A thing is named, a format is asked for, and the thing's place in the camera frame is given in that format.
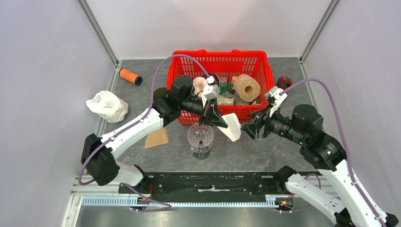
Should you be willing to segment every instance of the white wall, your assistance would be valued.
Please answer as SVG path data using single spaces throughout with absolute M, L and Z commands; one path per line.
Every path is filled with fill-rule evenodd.
M 87 0 L 119 59 L 175 50 L 300 56 L 330 0 Z
M 0 226 L 57 227 L 113 66 L 76 1 L 0 5 Z
M 312 50 L 309 77 L 327 83 L 355 172 L 386 212 L 401 217 L 401 14 L 398 0 L 341 1 Z M 326 131 L 338 136 L 329 99 L 313 84 Z

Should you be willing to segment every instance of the white plastic bag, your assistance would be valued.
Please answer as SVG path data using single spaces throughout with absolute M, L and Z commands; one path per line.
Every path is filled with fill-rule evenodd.
M 87 107 L 106 119 L 109 123 L 117 123 L 124 119 L 128 112 L 128 104 L 110 91 L 101 91 L 93 99 L 86 101 Z

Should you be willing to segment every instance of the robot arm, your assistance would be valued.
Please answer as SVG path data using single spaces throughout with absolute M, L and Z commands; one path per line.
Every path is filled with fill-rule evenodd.
M 84 163 L 102 143 L 111 140 L 90 159 L 86 166 L 87 171 L 100 186 L 111 181 L 136 186 L 143 179 L 143 171 L 138 166 L 129 166 L 116 159 L 141 138 L 176 120 L 182 110 L 199 115 L 199 124 L 238 130 L 240 134 L 238 119 L 235 117 L 236 122 L 234 122 L 234 126 L 238 127 L 230 127 L 233 123 L 226 122 L 224 120 L 227 119 L 226 115 L 222 116 L 218 110 L 216 98 L 220 90 L 212 78 L 209 79 L 207 87 L 208 91 L 203 92 L 202 100 L 192 98 L 192 79 L 188 76 L 179 76 L 172 83 L 170 91 L 153 102 L 152 109 L 145 119 L 142 118 L 148 109 L 134 120 L 99 138 L 95 134 L 89 135 L 85 140 L 81 163 Z
M 349 176 L 346 152 L 341 144 L 332 136 L 323 132 L 323 117 L 311 105 L 298 105 L 294 108 L 292 118 L 283 117 L 278 109 L 282 103 L 275 102 L 280 89 L 273 88 L 266 96 L 272 103 L 266 109 L 250 115 L 253 122 L 243 124 L 242 129 L 254 140 L 264 126 L 263 137 L 270 133 L 277 134 L 296 144 L 301 145 L 301 155 L 327 178 L 341 200 L 337 200 L 309 185 L 299 174 L 285 166 L 279 170 L 275 178 L 282 190 L 297 194 L 308 201 L 334 224 L 339 227 L 381 227 L 381 223 L 372 213 L 367 202 L 359 193 Z M 367 199 L 373 204 L 382 220 L 387 221 L 388 227 L 398 223 L 394 215 L 386 214 L 372 200 L 361 183 Z

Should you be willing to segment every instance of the cardboard piece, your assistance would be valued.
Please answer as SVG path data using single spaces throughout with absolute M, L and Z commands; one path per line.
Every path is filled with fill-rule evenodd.
M 168 143 L 168 137 L 167 137 L 166 128 L 161 128 L 159 130 L 151 132 L 148 135 L 148 137 L 146 137 L 145 149 L 156 147 L 156 146 L 167 144 L 167 143 Z

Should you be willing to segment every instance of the white foam block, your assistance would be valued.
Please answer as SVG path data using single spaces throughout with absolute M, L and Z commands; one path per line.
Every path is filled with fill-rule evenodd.
M 222 131 L 231 141 L 236 141 L 241 136 L 241 124 L 238 121 L 235 113 L 223 115 L 223 120 L 228 124 L 228 128 L 217 127 Z

